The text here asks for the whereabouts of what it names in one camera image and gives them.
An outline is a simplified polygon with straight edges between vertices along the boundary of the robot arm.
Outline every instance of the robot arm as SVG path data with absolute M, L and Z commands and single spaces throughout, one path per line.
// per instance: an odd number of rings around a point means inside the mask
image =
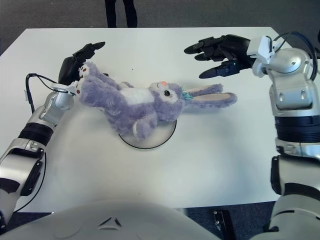
M 233 39 L 237 50 L 226 48 L 224 41 L 228 38 Z M 255 76 L 268 75 L 272 81 L 269 94 L 280 155 L 272 158 L 270 180 L 281 197 L 274 205 L 268 232 L 252 239 L 320 239 L 320 103 L 313 82 L 316 59 L 313 57 L 309 78 L 309 55 L 297 48 L 281 49 L 281 44 L 267 36 L 251 41 L 234 35 L 211 37 L 185 52 L 203 52 L 196 60 L 229 60 L 200 77 L 224 77 L 252 68 Z
M 74 104 L 72 92 L 62 92 L 68 88 L 59 87 L 60 92 L 48 95 L 45 104 L 35 110 L 18 138 L 0 158 L 2 228 L 8 223 L 20 196 L 29 196 L 37 184 L 46 146 L 60 119 Z
M 104 45 L 105 42 L 89 43 L 63 61 L 59 83 L 51 85 L 54 91 L 48 95 L 45 104 L 32 113 L 18 138 L 11 142 L 1 156 L 0 232 L 3 232 L 10 220 L 20 196 L 29 196 L 37 184 L 46 146 L 64 113 L 74 105 L 79 81 L 78 69 L 95 54 L 95 50 Z

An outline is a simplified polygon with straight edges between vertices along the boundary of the white belly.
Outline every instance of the white belly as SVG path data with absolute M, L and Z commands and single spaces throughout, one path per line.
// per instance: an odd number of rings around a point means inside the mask
M 154 96 L 147 88 L 126 87 L 120 90 L 128 105 L 147 104 L 154 102 Z

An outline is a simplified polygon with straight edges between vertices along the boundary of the black pants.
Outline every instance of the black pants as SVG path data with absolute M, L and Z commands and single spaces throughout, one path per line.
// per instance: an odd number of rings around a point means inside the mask
M 104 0 L 105 12 L 108 28 L 116 28 L 116 0 Z M 123 0 L 126 24 L 128 28 L 137 27 L 137 12 L 134 5 L 134 0 Z

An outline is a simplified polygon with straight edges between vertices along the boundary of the purple stuffed bunny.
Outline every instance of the purple stuffed bunny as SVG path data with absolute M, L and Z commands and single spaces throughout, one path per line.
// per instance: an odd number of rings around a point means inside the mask
M 175 121 L 187 106 L 225 108 L 237 101 L 234 93 L 221 93 L 221 84 L 183 91 L 175 83 L 162 81 L 138 88 L 128 82 L 116 83 L 91 62 L 79 74 L 80 102 L 100 108 L 120 135 L 133 133 L 138 139 L 149 137 L 159 122 Z

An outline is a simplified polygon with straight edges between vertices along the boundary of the black ring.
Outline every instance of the black ring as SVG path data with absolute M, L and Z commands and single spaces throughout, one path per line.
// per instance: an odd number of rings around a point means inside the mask
M 133 147 L 133 148 L 135 148 L 135 149 L 143 149 L 143 150 L 146 150 L 146 149 L 155 149 L 155 148 L 160 147 L 161 145 L 165 144 L 165 143 L 172 137 L 172 135 L 173 135 L 174 132 L 176 131 L 176 127 L 177 127 L 177 120 L 175 120 L 174 129 L 173 129 L 171 135 L 170 135 L 163 143 L 161 143 L 161 144 L 159 144 L 159 145 L 157 145 L 157 146 L 153 146 L 153 147 L 138 147 L 138 146 L 134 146 L 134 145 L 128 143 L 127 141 L 125 141 L 125 140 L 121 137 L 120 134 L 118 134 L 118 135 L 119 135 L 119 137 L 122 139 L 122 141 L 124 141 L 126 144 L 128 144 L 129 146 L 131 146 L 131 147 Z

